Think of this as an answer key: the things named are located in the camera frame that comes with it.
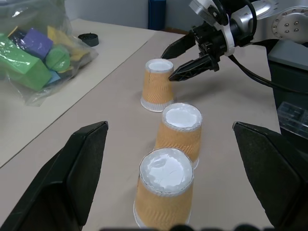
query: table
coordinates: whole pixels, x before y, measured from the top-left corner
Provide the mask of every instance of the table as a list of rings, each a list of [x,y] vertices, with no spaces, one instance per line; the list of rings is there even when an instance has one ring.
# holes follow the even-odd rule
[[[181,35],[156,32],[119,68],[0,169],[0,224],[6,219],[39,169],[82,126],[107,120],[109,131],[102,172],[84,231],[102,227],[136,227],[133,202],[138,166],[155,142],[161,115],[140,104],[144,65],[159,57]],[[172,60],[175,67],[198,57],[193,47]],[[247,68],[270,79],[266,51],[248,46],[235,57]],[[174,84],[178,101],[203,114],[200,163],[195,171],[192,215],[195,229],[232,229],[239,223],[269,226],[264,209],[245,174],[232,131],[234,121],[280,131],[272,89],[245,76],[227,57],[221,70],[207,71]]]
[[[100,54],[80,70],[78,76],[60,92],[48,97],[40,107],[25,106],[9,83],[0,84],[0,168],[44,129],[136,52],[155,33],[151,30],[89,22],[72,21],[74,35],[96,33]]]

